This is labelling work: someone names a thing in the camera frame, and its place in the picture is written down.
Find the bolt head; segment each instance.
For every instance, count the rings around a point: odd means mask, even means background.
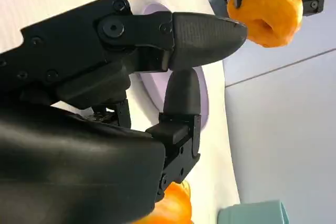
[[[46,73],[46,80],[48,82],[54,82],[58,79],[58,72],[56,70],[48,70]]]
[[[123,0],[117,0],[113,3],[113,9],[117,12],[122,12],[126,9],[126,3]]]

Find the light blue container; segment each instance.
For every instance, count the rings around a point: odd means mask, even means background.
[[[222,209],[217,224],[289,224],[289,220],[283,204],[275,200]]]

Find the white table surface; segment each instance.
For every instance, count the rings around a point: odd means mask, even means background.
[[[0,0],[0,52],[20,45],[21,28],[90,1],[94,0]],[[135,14],[153,1],[174,12],[213,13],[207,0],[129,0]],[[201,159],[187,177],[192,187],[196,224],[216,223],[218,209],[239,202],[227,132],[223,65],[217,62],[204,66],[203,70],[209,96],[209,118],[201,133]],[[157,122],[158,111],[141,80],[136,75],[131,79],[132,86],[127,94],[132,128],[145,130]],[[69,109],[66,104],[60,106]]]

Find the orange bell pepper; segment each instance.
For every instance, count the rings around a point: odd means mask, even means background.
[[[155,203],[154,210],[133,224],[191,224],[189,184],[186,181],[180,185],[173,182],[164,193],[163,199]]]
[[[234,0],[227,5],[230,18],[245,23],[248,39],[264,47],[289,44],[302,21],[302,0]]]

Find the screw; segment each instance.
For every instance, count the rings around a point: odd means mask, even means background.
[[[26,71],[20,71],[16,77],[20,80],[26,80],[28,78],[28,73]]]
[[[109,20],[103,26],[103,31],[106,36],[116,39],[124,33],[125,27],[119,20]]]
[[[31,43],[34,47],[39,47],[43,44],[43,40],[40,37],[34,37],[31,39]]]
[[[161,24],[159,29],[160,32],[162,32],[163,34],[170,34],[172,32],[172,27],[170,23]]]
[[[313,1],[313,2],[311,2],[311,4],[310,4],[310,6],[311,6],[311,8],[313,8],[313,9],[316,9],[317,7],[318,7],[318,2],[317,1]]]
[[[7,62],[4,59],[0,60],[0,67],[4,67],[7,65]]]
[[[163,174],[162,175],[162,178],[161,178],[161,184],[160,184],[160,187],[162,190],[164,190],[166,188],[166,185],[167,184],[167,175],[166,174]]]
[[[113,3],[113,9],[117,12],[122,12],[126,8],[126,3],[123,0],[117,0]]]
[[[58,79],[58,72],[56,70],[48,70],[46,73],[46,80],[48,82],[54,82]]]

